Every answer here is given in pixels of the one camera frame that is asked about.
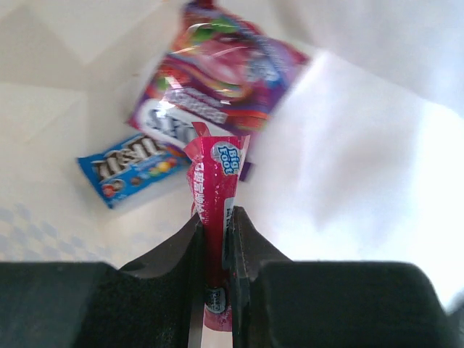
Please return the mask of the pink Big Foot candy bag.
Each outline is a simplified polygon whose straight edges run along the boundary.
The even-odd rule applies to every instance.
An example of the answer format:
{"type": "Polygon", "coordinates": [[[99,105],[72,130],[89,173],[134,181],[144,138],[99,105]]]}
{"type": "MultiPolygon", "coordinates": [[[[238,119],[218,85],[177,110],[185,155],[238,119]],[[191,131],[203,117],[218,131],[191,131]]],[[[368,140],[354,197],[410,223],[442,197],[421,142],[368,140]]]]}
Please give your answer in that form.
{"type": "Polygon", "coordinates": [[[184,152],[191,160],[187,181],[193,196],[192,212],[199,216],[204,230],[204,325],[213,331],[231,332],[228,232],[250,137],[214,136],[206,123],[192,125],[197,137],[184,152]]]}

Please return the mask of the blue checkered paper bag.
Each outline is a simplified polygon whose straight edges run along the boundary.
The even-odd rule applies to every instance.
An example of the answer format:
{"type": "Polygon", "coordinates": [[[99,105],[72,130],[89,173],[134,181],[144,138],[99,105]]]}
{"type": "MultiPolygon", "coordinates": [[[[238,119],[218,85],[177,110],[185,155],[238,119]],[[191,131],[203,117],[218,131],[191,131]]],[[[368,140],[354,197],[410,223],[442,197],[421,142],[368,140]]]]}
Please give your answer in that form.
{"type": "MultiPolygon", "coordinates": [[[[403,260],[463,279],[463,3],[224,1],[312,55],[237,203],[297,260],[403,260]]],[[[125,125],[180,1],[1,3],[1,258],[137,257],[180,228],[178,187],[111,212],[76,158],[125,125]]]]}

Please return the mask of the purple Fox's berries bag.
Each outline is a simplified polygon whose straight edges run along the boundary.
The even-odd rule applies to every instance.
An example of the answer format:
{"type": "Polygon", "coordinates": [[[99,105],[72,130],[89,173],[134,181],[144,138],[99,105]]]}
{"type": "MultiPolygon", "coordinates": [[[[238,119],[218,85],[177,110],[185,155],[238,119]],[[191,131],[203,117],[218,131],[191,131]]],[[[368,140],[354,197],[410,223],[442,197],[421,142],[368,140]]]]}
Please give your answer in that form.
{"type": "Polygon", "coordinates": [[[190,1],[127,124],[179,149],[196,137],[194,122],[253,136],[309,61],[213,1],[190,1]]]}

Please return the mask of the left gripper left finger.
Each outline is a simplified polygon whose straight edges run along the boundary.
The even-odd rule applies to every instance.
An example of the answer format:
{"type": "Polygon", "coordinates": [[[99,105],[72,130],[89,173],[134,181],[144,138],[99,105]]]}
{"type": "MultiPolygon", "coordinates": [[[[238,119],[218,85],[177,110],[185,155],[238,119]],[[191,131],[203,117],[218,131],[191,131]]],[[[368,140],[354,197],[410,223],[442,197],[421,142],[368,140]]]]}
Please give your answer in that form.
{"type": "Polygon", "coordinates": [[[146,254],[1,264],[3,347],[199,347],[203,229],[192,217],[146,254]]]}

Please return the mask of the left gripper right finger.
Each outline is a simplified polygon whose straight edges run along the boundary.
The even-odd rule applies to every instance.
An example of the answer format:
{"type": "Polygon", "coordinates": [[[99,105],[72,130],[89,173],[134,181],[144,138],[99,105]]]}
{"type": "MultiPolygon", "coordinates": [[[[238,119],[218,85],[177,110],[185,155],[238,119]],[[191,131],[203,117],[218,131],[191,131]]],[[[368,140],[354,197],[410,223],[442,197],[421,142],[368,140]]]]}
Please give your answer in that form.
{"type": "Polygon", "coordinates": [[[296,262],[235,207],[228,235],[235,347],[461,347],[463,309],[446,313],[405,262],[296,262]]]}

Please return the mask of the blue M&M's bag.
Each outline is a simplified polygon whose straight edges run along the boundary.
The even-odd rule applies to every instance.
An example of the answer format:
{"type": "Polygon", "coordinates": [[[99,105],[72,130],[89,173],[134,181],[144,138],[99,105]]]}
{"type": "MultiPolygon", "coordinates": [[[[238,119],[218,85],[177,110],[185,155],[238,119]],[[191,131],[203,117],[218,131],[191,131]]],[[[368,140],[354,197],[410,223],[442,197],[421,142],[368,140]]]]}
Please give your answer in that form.
{"type": "Polygon", "coordinates": [[[163,182],[189,164],[171,145],[138,133],[103,152],[77,158],[96,193],[110,209],[150,186],[163,182]]]}

